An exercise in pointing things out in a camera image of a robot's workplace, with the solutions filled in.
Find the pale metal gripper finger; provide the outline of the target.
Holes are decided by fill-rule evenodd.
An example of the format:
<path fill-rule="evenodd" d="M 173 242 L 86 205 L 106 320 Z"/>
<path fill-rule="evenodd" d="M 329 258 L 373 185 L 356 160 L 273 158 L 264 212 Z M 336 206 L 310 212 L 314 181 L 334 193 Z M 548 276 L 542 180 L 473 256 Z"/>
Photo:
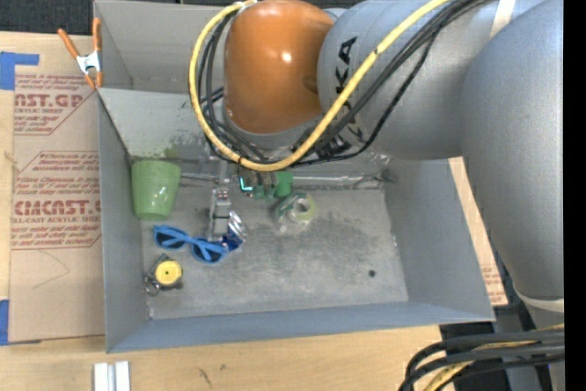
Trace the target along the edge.
<path fill-rule="evenodd" d="M 217 241 L 227 234 L 229 218 L 230 199 L 228 190 L 214 189 L 212 191 L 211 206 L 209 210 L 209 240 Z"/>
<path fill-rule="evenodd" d="M 229 213 L 227 235 L 234 244 L 242 244 L 247 236 L 247 227 L 234 210 Z"/>

